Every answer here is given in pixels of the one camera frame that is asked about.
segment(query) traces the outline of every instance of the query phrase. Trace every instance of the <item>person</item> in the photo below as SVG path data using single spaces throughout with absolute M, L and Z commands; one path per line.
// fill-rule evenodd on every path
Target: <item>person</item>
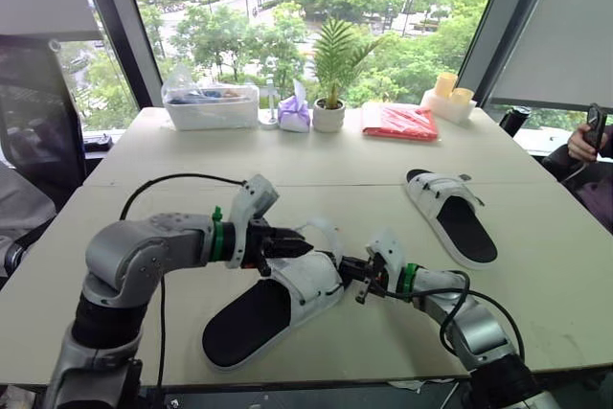
M 587 144 L 583 135 L 590 130 L 590 125 L 579 125 L 568 140 L 568 154 L 583 163 L 593 163 L 599 153 L 602 157 L 613 158 L 613 125 L 604 128 L 601 146 L 598 150 Z M 585 184 L 577 190 L 577 196 L 585 208 L 613 234 L 613 176 L 605 177 L 600 182 Z

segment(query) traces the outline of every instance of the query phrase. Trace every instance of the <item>window frame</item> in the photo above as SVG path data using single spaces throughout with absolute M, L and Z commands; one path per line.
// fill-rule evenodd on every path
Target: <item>window frame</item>
M 136 0 L 93 0 L 137 106 L 162 106 L 162 77 Z

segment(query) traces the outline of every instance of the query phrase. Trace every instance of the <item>white table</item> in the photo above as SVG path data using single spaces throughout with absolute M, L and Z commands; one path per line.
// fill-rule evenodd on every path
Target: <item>white table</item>
M 278 186 L 398 184 L 410 169 L 467 172 L 475 183 L 554 179 L 481 109 L 467 126 L 438 119 L 434 143 L 365 137 L 360 111 L 340 133 L 265 130 L 176 131 L 164 109 L 144 109 L 87 186 L 138 187 L 180 171 L 237 179 L 259 172 Z
M 135 126 L 141 127 L 143 119 L 150 115 L 150 111 L 145 112 Z M 497 129 L 489 127 L 485 119 L 483 124 L 486 126 L 483 130 L 495 132 Z M 441 123 L 440 127 L 444 134 L 445 124 Z M 125 160 L 125 171 L 114 170 L 115 165 L 122 163 L 122 152 L 135 151 L 130 145 L 138 144 L 134 132 L 136 129 L 128 130 L 114 149 L 114 156 L 102 162 L 97 175 L 102 182 L 100 178 L 117 173 L 116 180 L 125 180 L 126 184 L 90 183 L 79 189 L 0 293 L 3 321 L 0 382 L 45 384 L 48 381 L 62 334 L 74 317 L 85 274 L 87 243 L 104 225 L 117 219 L 134 189 L 129 176 L 130 172 L 136 173 L 140 164 Z M 264 139 L 264 134 L 282 134 L 233 133 L 235 139 L 241 136 Z M 183 135 L 192 140 L 199 135 L 201 140 L 207 140 L 220 134 L 172 133 L 169 139 L 174 139 L 175 145 L 186 143 L 188 148 L 187 141 L 181 141 Z M 313 138 L 309 142 L 320 143 L 321 140 L 315 139 L 319 135 L 308 135 Z M 346 149 L 354 146 L 357 150 L 368 150 L 365 146 L 372 141 L 351 138 L 346 133 L 339 136 L 345 140 Z M 513 149 L 505 146 L 506 138 L 492 136 L 501 149 L 512 155 Z M 162 148 L 154 140 L 150 142 Z M 374 146 L 379 148 L 383 141 L 375 142 Z M 275 149 L 274 143 L 270 146 L 271 150 Z M 390 146 L 389 149 L 399 151 L 401 145 L 392 142 Z M 404 149 L 407 158 L 414 158 L 420 156 L 421 149 L 431 148 L 409 143 Z M 228 154 L 239 156 L 231 150 Z M 336 151 L 337 158 L 344 155 L 354 158 L 355 154 Z M 322 156 L 331 161 L 330 152 Z M 159 168 L 167 164 L 163 171 L 148 178 L 173 172 L 168 160 L 156 163 L 146 151 L 143 157 L 150 161 L 145 161 L 145 165 Z M 180 170 L 193 170 L 193 163 L 187 162 L 189 155 L 183 153 L 183 158 L 186 163 Z M 613 361 L 613 349 L 609 346 L 613 318 L 606 312 L 613 277 L 613 239 L 559 185 L 547 176 L 539 180 L 536 162 L 525 156 L 522 164 L 521 158 L 517 155 L 514 161 L 532 180 L 511 183 L 503 171 L 497 180 L 495 172 L 482 168 L 490 174 L 490 182 L 475 181 L 471 186 L 487 204 L 479 210 L 479 216 L 486 223 L 500 255 L 499 262 L 490 270 L 470 272 L 473 286 L 497 299 L 513 314 L 523 333 L 527 361 L 532 369 L 559 370 L 610 363 Z M 386 171 L 401 174 L 405 169 L 390 167 Z M 233 173 L 236 177 L 250 174 L 233 164 L 223 165 L 222 171 L 207 172 Z M 291 179 L 282 165 L 269 173 L 286 181 Z M 266 215 L 271 224 L 294 226 L 313 216 L 326 216 L 338 225 L 347 253 L 358 257 L 366 257 L 363 247 L 370 236 L 389 226 L 406 249 L 407 261 L 434 269 L 458 268 L 406 197 L 398 179 L 394 185 L 348 186 L 342 184 L 343 180 L 349 180 L 342 171 L 329 177 L 340 184 L 331 181 L 330 185 L 322 185 L 315 182 L 323 181 L 321 176 L 312 174 L 309 180 L 315 184 L 306 185 L 302 183 L 304 178 L 297 176 L 297 184 L 279 186 L 281 198 Z M 162 183 L 134 203 L 130 217 L 144 218 L 164 211 L 208 214 L 215 205 L 227 212 L 235 192 L 233 187 L 220 187 L 208 181 Z M 306 236 L 318 247 L 325 247 L 316 233 Z M 457 359 L 440 346 L 438 327 L 425 315 L 403 303 L 374 296 L 367 305 L 361 306 L 353 299 L 355 286 L 338 306 L 292 332 L 250 364 L 231 373 L 215 372 L 207 366 L 201 351 L 203 328 L 257 277 L 256 271 L 230 271 L 221 264 L 169 274 L 166 385 L 386 381 L 465 374 Z M 144 322 L 139 350 L 145 365 L 142 376 L 145 385 L 154 384 L 157 372 L 157 306 L 156 294 Z

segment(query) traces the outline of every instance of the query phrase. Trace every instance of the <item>black cable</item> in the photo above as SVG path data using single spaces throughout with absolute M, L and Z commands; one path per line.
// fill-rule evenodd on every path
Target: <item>black cable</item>
M 233 179 L 228 179 L 220 176 L 212 176 L 210 174 L 200 174 L 197 172 L 179 172 L 177 174 L 169 174 L 167 176 L 156 177 L 155 179 L 151 179 L 147 181 L 145 184 L 140 186 L 136 191 L 132 193 L 132 195 L 125 202 L 124 207 L 122 208 L 122 213 L 119 216 L 119 220 L 125 220 L 127 217 L 127 213 L 134 203 L 134 200 L 146 191 L 149 187 L 157 184 L 158 182 L 167 181 L 169 179 L 175 179 L 177 177 L 198 177 L 201 179 L 211 179 L 214 181 L 225 182 L 226 184 L 233 184 L 235 186 L 242 186 L 247 181 L 235 181 Z M 162 392 L 162 381 L 164 380 L 164 361 L 166 357 L 166 282 L 164 280 L 164 275 L 160 279 L 160 362 L 157 370 L 157 385 L 155 388 L 155 401 L 154 407 L 163 407 L 164 406 L 164 394 Z
M 234 184 L 235 186 L 242 186 L 245 183 L 245 181 L 235 181 L 232 179 L 227 179 L 225 177 L 211 176 L 210 174 L 199 174 L 197 172 L 179 172 L 177 174 L 169 174 L 168 176 L 156 177 L 155 179 L 151 179 L 150 181 L 147 181 L 145 184 L 139 187 L 136 191 L 134 191 L 134 193 L 129 197 L 129 199 L 125 203 L 124 208 L 122 209 L 122 213 L 119 216 L 119 220 L 125 220 L 125 217 L 127 216 L 127 212 L 129 211 L 130 206 L 132 206 L 132 203 L 134 202 L 134 200 L 136 199 L 138 195 L 146 191 L 149 187 L 153 186 L 154 184 L 157 184 L 158 182 L 168 181 L 169 179 L 175 179 L 177 177 L 199 177 L 202 179 L 212 179 L 214 181 L 225 182 L 226 184 Z
M 443 347 L 448 352 L 457 356 L 456 351 L 453 350 L 453 347 L 447 343 L 445 335 L 447 333 L 447 328 L 449 327 L 449 324 L 451 324 L 451 321 L 453 321 L 458 311 L 460 311 L 460 308 L 462 308 L 462 305 L 464 304 L 466 297 L 468 296 L 468 291 L 470 290 L 470 277 L 468 277 L 468 275 L 462 270 L 450 270 L 450 272 L 462 276 L 464 278 L 464 286 L 462 288 L 462 293 L 460 294 L 458 302 L 456 302 L 456 305 L 449 312 L 449 314 L 444 317 L 444 320 L 441 323 L 441 327 L 439 328 L 439 340 L 441 341 L 441 345 L 443 345 Z
M 166 281 L 160 279 L 160 363 L 157 368 L 157 385 L 155 387 L 154 407 L 164 407 L 162 380 L 164 379 L 164 360 L 166 358 Z
M 464 289 L 460 287 L 442 287 L 438 289 L 428 289 L 428 290 L 416 292 L 413 294 L 397 294 L 392 291 L 386 291 L 377 282 L 373 282 L 371 285 L 381 289 L 381 292 L 385 293 L 386 296 L 392 297 L 394 299 L 400 299 L 401 301 L 407 301 L 407 302 L 411 301 L 414 298 L 427 297 L 427 296 L 431 296 L 434 294 L 445 294 L 449 292 L 462 293 L 464 291 Z M 505 318 L 507 318 L 507 321 L 509 322 L 509 324 L 511 325 L 511 328 L 513 329 L 513 333 L 515 334 L 515 339 L 517 340 L 517 350 L 519 353 L 519 357 L 521 358 L 522 361 L 525 361 L 526 351 L 524 348 L 524 339 L 522 338 L 521 332 L 519 331 L 519 328 L 517 327 L 517 324 L 515 323 L 515 320 L 513 320 L 513 317 L 511 316 L 509 311 L 506 308 L 504 308 L 498 301 L 492 299 L 487 294 L 483 294 L 479 291 L 473 291 L 472 289 L 468 291 L 468 294 L 475 296 L 475 297 L 479 297 L 480 299 L 483 299 L 484 301 L 488 301 L 490 304 L 495 306 L 505 316 Z

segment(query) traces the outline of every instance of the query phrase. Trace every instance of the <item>slide sandal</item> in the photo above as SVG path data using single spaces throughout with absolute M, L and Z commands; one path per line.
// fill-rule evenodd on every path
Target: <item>slide sandal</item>
M 318 251 L 274 259 L 269 278 L 222 309 L 202 333 L 202 348 L 217 369 L 230 371 L 276 344 L 294 328 L 334 306 L 345 291 L 330 257 Z
M 476 206 L 484 204 L 465 185 L 468 179 L 410 170 L 405 188 L 449 255 L 458 264 L 479 270 L 490 266 L 498 251 L 475 215 Z

